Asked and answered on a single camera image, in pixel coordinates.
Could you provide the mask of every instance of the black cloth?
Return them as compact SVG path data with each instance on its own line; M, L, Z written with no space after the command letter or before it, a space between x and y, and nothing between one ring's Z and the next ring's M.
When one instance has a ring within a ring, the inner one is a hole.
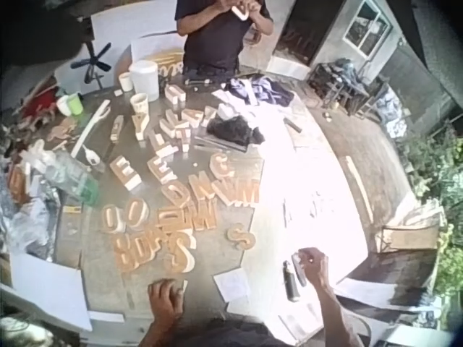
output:
M215 118L209 122L208 134L247 147L250 143L260 145L266 139L259 128L251 129L243 116L234 117L228 121Z
M264 325L212 321L207 330L195 337L181 338L172 347L288 347L273 338Z
M177 0L175 20L197 14L216 0ZM260 13L270 18L265 0L260 0ZM252 20L241 21L232 11L220 14L204 27L188 35L185 43L184 66L190 69L235 70L238 55L243 49L243 38Z
M294 99L294 94L284 89L278 82L272 81L270 78L255 74L250 78L252 91L259 101L270 103L271 105L280 105L288 107ZM238 79L232 79L226 86L226 89L237 98L250 104L245 85Z

